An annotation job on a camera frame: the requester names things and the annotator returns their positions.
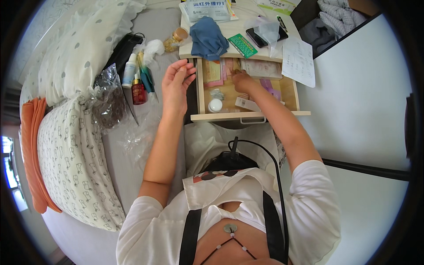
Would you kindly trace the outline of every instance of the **round pendant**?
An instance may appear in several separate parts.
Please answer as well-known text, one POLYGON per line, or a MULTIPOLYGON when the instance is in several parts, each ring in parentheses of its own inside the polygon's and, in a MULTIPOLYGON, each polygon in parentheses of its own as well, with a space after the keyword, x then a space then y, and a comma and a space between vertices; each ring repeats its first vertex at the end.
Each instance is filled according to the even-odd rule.
POLYGON ((227 232, 227 233, 234 233, 234 232, 237 231, 237 225, 235 225, 233 223, 226 224, 224 226, 224 231, 227 232))

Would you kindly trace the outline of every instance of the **person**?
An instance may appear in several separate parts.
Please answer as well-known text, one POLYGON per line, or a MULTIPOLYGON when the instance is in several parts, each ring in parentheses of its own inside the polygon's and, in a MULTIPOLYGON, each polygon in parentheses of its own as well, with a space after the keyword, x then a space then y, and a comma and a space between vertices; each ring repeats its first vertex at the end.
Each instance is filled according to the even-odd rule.
MULTIPOLYGON (((284 249, 268 247, 263 194, 272 198, 280 219, 283 210, 279 193, 272 188, 274 177, 265 171, 200 173, 183 179, 184 191, 166 205, 187 111, 186 90, 195 71, 193 64, 180 60, 165 73, 162 120, 138 198, 119 234, 117 263, 282 264, 270 258, 271 252, 278 255, 284 249), (194 238, 192 247, 188 247, 188 238, 194 238)), ((290 196, 284 198, 288 264, 324 264, 340 241, 340 210, 320 155, 296 117, 245 71, 236 70, 232 82, 237 92, 254 99, 286 151, 292 172, 290 196)))

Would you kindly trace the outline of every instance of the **wooden drawer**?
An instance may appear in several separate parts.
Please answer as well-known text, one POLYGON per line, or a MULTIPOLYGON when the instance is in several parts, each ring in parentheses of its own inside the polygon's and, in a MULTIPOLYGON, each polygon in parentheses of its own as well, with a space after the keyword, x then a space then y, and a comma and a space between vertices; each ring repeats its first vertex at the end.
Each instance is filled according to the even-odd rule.
MULTIPOLYGON (((194 63, 197 67, 196 86, 198 114, 190 116, 193 122, 214 122, 225 120, 239 120, 243 124, 266 122, 266 118, 262 112, 253 112, 235 106, 235 101, 237 97, 243 94, 235 91, 234 85, 231 81, 231 76, 227 77, 227 80, 224 81, 223 86, 204 87, 202 60, 194 59, 194 63), (208 104, 212 100, 210 91, 216 88, 219 88, 219 90, 225 94, 225 100, 223 101, 223 110, 228 109, 231 111, 239 112, 211 113, 208 110, 208 104)), ((233 69, 240 69, 240 66, 234 64, 233 69)), ((296 82, 293 79, 284 77, 279 81, 272 80, 271 83, 274 88, 280 87, 281 100, 286 103, 285 106, 289 110, 291 110, 294 115, 311 115, 311 112, 309 111, 300 110, 296 82)))

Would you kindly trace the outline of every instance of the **necklace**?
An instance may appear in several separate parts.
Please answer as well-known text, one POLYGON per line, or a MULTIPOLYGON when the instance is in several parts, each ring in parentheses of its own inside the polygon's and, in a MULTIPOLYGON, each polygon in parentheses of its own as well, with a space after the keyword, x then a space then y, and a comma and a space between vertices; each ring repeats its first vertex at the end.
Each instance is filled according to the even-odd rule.
POLYGON ((212 251, 212 253, 211 254, 209 254, 209 256, 207 257, 207 258, 205 258, 205 260, 204 261, 202 261, 202 263, 200 264, 200 265, 203 265, 218 249, 220 249, 223 245, 225 245, 226 243, 228 243, 228 242, 230 242, 231 240, 234 240, 235 242, 237 242, 237 244, 239 244, 240 246, 241 246, 241 249, 242 250, 244 250, 244 251, 246 251, 247 252, 247 254, 249 254, 253 259, 256 259, 250 252, 249 252, 249 250, 247 250, 247 248, 245 247, 245 246, 243 246, 234 236, 235 236, 235 234, 234 234, 234 232, 236 232, 237 231, 237 225, 235 225, 235 224, 232 224, 232 223, 229 223, 229 224, 226 224, 225 226, 224 226, 224 231, 225 232, 227 232, 227 233, 229 233, 230 234, 230 236, 231 236, 231 238, 230 239, 228 239, 227 241, 225 241, 224 243, 222 243, 222 244, 220 244, 220 245, 218 245, 218 246, 216 246, 216 248, 214 249, 214 251, 212 251))

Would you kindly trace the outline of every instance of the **woman's left hand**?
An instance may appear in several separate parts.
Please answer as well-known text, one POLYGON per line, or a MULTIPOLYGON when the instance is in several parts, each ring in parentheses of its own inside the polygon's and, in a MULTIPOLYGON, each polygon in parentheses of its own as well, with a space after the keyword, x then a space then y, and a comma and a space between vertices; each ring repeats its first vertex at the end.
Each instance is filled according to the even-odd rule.
POLYGON ((187 59, 171 64, 162 80, 163 115, 183 117, 187 112, 187 88, 196 78, 196 68, 187 59))

